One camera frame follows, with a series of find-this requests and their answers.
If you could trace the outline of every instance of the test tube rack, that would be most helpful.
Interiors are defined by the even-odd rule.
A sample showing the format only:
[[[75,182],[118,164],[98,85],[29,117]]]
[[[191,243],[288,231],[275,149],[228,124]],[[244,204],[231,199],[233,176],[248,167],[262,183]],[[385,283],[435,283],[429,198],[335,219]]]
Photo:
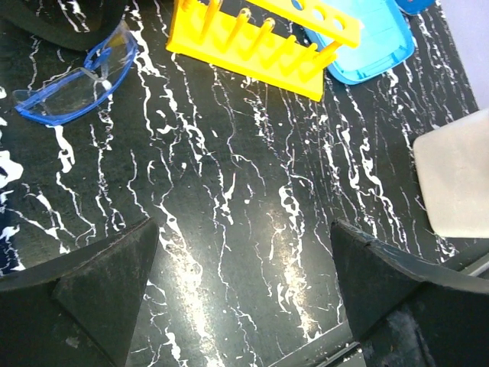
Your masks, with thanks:
[[[317,52],[296,37],[272,33],[275,20],[261,27],[248,23],[251,11],[237,17],[220,11],[222,0],[175,0],[167,50],[214,64],[256,80],[287,89],[315,101],[322,98],[323,70],[336,58],[343,44],[360,44],[360,21],[321,0],[248,0],[281,17],[309,28],[333,42]]]

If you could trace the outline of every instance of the blue safety goggles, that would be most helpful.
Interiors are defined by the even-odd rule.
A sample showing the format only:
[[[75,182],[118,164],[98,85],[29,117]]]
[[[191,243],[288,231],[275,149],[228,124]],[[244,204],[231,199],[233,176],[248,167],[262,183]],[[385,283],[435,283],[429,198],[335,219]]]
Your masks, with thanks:
[[[84,115],[105,101],[128,73],[138,44],[124,21],[87,55],[83,67],[43,88],[16,90],[15,109],[27,119],[56,126]]]

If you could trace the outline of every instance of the countertop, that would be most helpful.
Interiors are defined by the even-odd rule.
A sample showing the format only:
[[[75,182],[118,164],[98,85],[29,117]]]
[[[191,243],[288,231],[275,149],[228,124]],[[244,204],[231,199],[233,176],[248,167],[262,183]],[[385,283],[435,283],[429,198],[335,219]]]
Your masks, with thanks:
[[[85,55],[0,23],[3,274],[152,216],[161,246],[128,365],[261,367],[345,320],[335,218],[435,262],[473,243],[433,235],[413,163],[417,136],[477,109],[439,5],[409,19],[407,62],[358,86],[327,76],[318,103],[169,53],[172,12],[130,2],[129,74],[57,128],[23,119],[11,93]],[[252,13],[255,24],[268,16]],[[288,21],[277,29],[303,40]]]

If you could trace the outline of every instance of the blue plastic tray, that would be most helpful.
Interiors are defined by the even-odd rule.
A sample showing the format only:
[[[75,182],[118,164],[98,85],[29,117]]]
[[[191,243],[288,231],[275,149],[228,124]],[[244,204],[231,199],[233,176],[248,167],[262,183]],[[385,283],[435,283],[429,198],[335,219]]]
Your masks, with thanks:
[[[396,0],[396,2],[406,14],[416,15],[434,4],[435,0]]]
[[[341,46],[329,72],[345,84],[369,80],[402,63],[414,52],[413,35],[395,0],[323,0],[324,3],[357,18],[362,23],[361,43],[357,48]],[[332,42],[306,29],[318,50]]]

